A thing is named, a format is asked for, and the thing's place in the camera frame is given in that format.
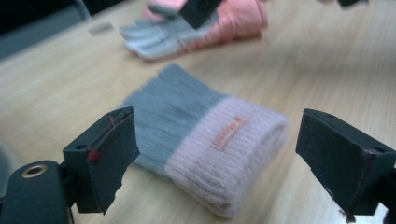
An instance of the wooden table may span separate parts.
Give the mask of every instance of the wooden table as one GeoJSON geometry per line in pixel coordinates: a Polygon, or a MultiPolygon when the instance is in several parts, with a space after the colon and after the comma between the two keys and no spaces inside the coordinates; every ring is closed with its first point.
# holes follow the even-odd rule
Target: wooden table
{"type": "MultiPolygon", "coordinates": [[[[0,62],[0,138],[25,161],[63,160],[62,149],[169,63],[204,83],[290,118],[289,141],[260,175],[234,219],[147,172],[128,169],[103,217],[77,223],[345,223],[339,207],[295,152],[304,108],[345,120],[396,148],[396,1],[340,9],[313,0],[267,3],[261,39],[157,63],[130,53],[118,33],[145,1],[126,1],[0,62]],[[115,29],[91,35],[110,22],[115,29]]],[[[357,223],[382,223],[374,217],[357,223]]]]}

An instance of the gray knit fabric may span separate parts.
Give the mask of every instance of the gray knit fabric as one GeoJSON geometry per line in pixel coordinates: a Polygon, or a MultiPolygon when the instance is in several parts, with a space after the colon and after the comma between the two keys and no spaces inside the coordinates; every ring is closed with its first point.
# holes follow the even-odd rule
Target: gray knit fabric
{"type": "Polygon", "coordinates": [[[224,97],[176,64],[166,67],[123,103],[134,107],[136,142],[141,153],[134,163],[167,177],[166,161],[208,110],[224,97]]]}

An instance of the orange label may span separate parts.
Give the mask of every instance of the orange label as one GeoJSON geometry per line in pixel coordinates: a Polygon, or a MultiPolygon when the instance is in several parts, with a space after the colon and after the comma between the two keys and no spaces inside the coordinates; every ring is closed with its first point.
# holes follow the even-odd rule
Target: orange label
{"type": "Polygon", "coordinates": [[[215,141],[213,142],[213,148],[217,150],[223,150],[227,145],[228,141],[233,137],[233,135],[238,132],[238,130],[247,123],[248,120],[236,116],[234,117],[228,124],[223,128],[221,133],[216,137],[215,141]]]}

